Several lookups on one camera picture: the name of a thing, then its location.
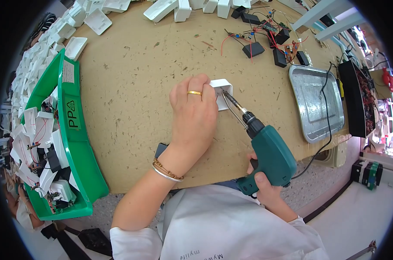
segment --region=gold ring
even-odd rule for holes
[[[188,91],[188,94],[197,94],[197,95],[202,96],[202,93],[198,92],[198,91]]]

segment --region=green plastic crate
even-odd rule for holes
[[[79,93],[79,62],[65,56],[62,49],[47,67],[34,88],[26,108],[37,107],[57,86],[58,115],[61,136],[74,179],[80,191],[71,187],[77,196],[74,205],[52,214],[46,199],[35,190],[26,190],[39,219],[60,220],[92,215],[95,200],[108,195],[108,186],[99,170],[86,132]]]

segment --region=pp label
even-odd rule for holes
[[[81,122],[79,121],[79,112],[76,100],[66,98],[65,103],[65,116],[69,125],[69,129],[81,129]]]

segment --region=black tray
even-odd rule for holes
[[[376,126],[374,97],[370,92],[372,79],[368,78],[352,61],[341,63],[338,71],[347,102],[350,134],[353,137],[366,138]]]

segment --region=white sleeve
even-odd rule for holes
[[[125,231],[119,227],[110,229],[114,260],[158,260],[162,252],[162,240],[150,228]]]
[[[313,227],[306,225],[303,218],[298,216],[297,219],[288,222],[288,224],[296,228],[306,237],[306,239],[308,239],[308,244],[313,248],[313,250],[306,252],[307,255],[320,255],[320,259],[329,259],[318,232],[316,232]]]

